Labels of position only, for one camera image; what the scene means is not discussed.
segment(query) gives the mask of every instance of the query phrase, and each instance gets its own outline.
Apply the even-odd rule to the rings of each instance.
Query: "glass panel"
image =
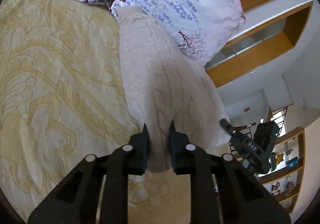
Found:
[[[287,18],[281,19],[276,23],[273,23],[263,29],[263,39],[274,36],[283,31]]]
[[[271,189],[272,189],[272,184],[271,184],[271,183],[264,185],[264,187],[266,188],[266,190],[267,190],[268,192],[271,193]]]
[[[298,172],[295,172],[289,176],[286,176],[278,181],[272,183],[271,187],[271,194],[277,195],[281,192],[285,193],[285,198],[289,198],[292,196],[291,191],[293,190],[294,186],[297,184],[298,180]]]
[[[281,131],[280,131],[280,135],[279,137],[283,136],[284,134],[286,134],[286,131],[285,131],[285,124],[282,126],[281,128]]]
[[[288,200],[285,200],[284,202],[281,203],[282,207],[286,208],[289,207],[292,203],[293,198],[290,198]]]
[[[236,43],[235,50],[236,53],[240,52],[241,50],[256,44],[263,39],[263,30],[256,32],[255,34],[251,35],[250,37],[245,38],[244,40]]]
[[[206,70],[209,70],[210,68],[218,65],[219,63],[224,62],[225,60],[233,57],[235,55],[235,51],[236,51],[236,54],[238,54],[242,50],[249,48],[251,46],[254,46],[255,44],[262,42],[263,40],[278,34],[279,32],[281,32],[284,29],[286,19],[287,18],[284,18],[276,23],[273,23],[273,24],[265,27],[264,29],[256,32],[255,34],[245,38],[244,40],[236,43],[234,45],[234,48],[233,48],[233,46],[223,48],[220,52],[218,52],[211,59],[210,62],[208,62],[205,65],[204,68]]]
[[[224,61],[225,59],[234,56],[235,52],[233,50],[233,46],[229,46],[226,48],[221,49],[220,52],[218,52],[206,65],[205,69],[208,70],[211,67],[219,64],[220,62]]]
[[[276,122],[277,124],[281,123],[284,120],[284,116],[282,114],[282,111],[279,111],[278,113],[276,113],[275,115],[273,115],[273,117],[271,118],[271,121]]]

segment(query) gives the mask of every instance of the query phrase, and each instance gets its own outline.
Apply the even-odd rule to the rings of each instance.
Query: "bedspread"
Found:
[[[26,221],[85,155],[109,154],[140,130],[124,95],[119,25],[107,10],[74,0],[0,8],[0,186]],[[129,177],[129,223],[189,222],[188,176]]]

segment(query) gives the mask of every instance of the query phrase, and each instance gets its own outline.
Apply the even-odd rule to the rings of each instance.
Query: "figurine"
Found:
[[[284,157],[284,153],[281,153],[281,155],[276,153],[276,165],[278,165],[278,164],[280,164],[281,162],[284,161],[283,157]]]
[[[287,156],[289,156],[289,155],[291,155],[292,151],[293,151],[293,148],[290,148],[289,150],[287,150],[287,151],[285,152],[285,154],[286,154]]]
[[[288,182],[287,182],[287,185],[286,185],[286,191],[287,191],[287,193],[286,193],[285,195],[286,195],[286,196],[289,196],[290,193],[292,192],[292,190],[294,189],[294,187],[295,187],[295,183],[292,182],[292,181],[288,181]]]
[[[275,195],[280,194],[280,192],[281,192],[280,190],[277,190],[276,192],[271,193],[271,195],[275,196]]]
[[[259,173],[256,173],[256,174],[254,175],[254,177],[255,177],[258,181],[260,181]]]
[[[276,182],[276,185],[272,185],[272,190],[271,191],[278,190],[279,187],[280,187],[280,182]]]

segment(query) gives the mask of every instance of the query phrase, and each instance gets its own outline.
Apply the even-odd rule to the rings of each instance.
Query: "white wall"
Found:
[[[320,187],[320,118],[305,128],[306,154],[301,190],[294,211],[290,214],[292,223],[305,211]]]
[[[291,130],[294,130],[299,126],[297,112],[294,104],[289,106],[287,109],[287,115],[285,116],[285,126],[287,132],[290,132]]]
[[[245,108],[250,107],[251,111],[264,111],[265,101],[263,99],[261,92],[256,92],[255,94],[233,103],[226,107],[226,113],[230,119],[234,119],[243,115],[246,115],[248,112],[244,112]]]
[[[252,9],[245,13],[247,24],[241,24],[237,31],[233,33],[233,36],[255,27],[257,23],[262,23],[273,16],[277,16],[307,1],[310,0],[273,0]],[[218,88],[218,92],[225,106],[262,90],[270,79],[281,76],[300,56],[320,25],[320,6],[317,0],[314,1],[308,23],[295,48],[271,62],[256,68],[254,74],[251,75],[248,73]]]
[[[263,123],[265,123],[265,122],[267,122],[267,118],[269,115],[270,105],[269,105],[269,102],[268,102],[268,99],[267,99],[267,96],[266,96],[266,93],[264,92],[264,90],[261,90],[261,93],[262,93],[262,98],[264,100],[264,103],[266,105],[264,108],[264,112],[263,112]]]
[[[295,104],[299,125],[320,117],[320,27],[301,56],[284,73]]]
[[[249,110],[242,116],[239,116],[234,119],[230,119],[231,125],[237,127],[237,126],[244,126],[251,124],[253,122],[257,123],[255,126],[251,127],[251,134],[252,137],[254,133],[256,132],[257,126],[260,123],[260,119],[263,118],[263,110]]]
[[[264,92],[273,111],[293,103],[283,75],[269,81],[264,87]]]

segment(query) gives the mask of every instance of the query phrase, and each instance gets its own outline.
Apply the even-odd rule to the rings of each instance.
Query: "white blanket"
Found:
[[[184,56],[160,22],[137,7],[118,10],[120,64],[130,114],[151,140],[148,168],[169,168],[169,127],[211,150],[229,141],[220,127],[227,118],[210,77],[196,61]]]

